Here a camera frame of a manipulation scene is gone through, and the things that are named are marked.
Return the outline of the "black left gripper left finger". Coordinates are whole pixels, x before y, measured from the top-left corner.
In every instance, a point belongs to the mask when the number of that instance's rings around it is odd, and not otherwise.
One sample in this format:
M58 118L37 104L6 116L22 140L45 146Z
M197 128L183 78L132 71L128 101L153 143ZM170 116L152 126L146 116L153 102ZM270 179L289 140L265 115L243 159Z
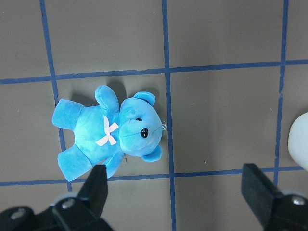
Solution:
M96 165L77 195L59 200L52 213L63 231L106 231L101 218L106 199L106 167Z

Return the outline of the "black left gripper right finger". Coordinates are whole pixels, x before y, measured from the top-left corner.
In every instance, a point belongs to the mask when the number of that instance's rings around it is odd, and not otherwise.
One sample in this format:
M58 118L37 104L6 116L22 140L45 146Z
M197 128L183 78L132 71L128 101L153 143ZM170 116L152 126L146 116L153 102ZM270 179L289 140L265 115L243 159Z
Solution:
M243 164L241 193L264 231L306 231L308 199L281 191L252 163Z

